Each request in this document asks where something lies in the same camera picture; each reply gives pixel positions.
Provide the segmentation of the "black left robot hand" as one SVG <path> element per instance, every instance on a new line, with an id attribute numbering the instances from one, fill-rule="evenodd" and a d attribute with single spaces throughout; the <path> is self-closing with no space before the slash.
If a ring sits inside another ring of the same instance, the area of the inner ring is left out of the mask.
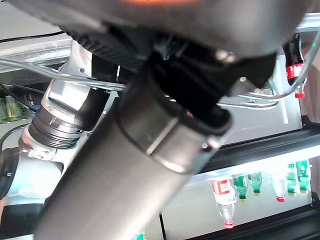
<path id="1" fill-rule="evenodd" d="M 218 103 L 261 88 L 312 0 L 12 0 L 133 72 L 80 149 L 36 240 L 129 240 L 210 160 L 232 126 Z"/>

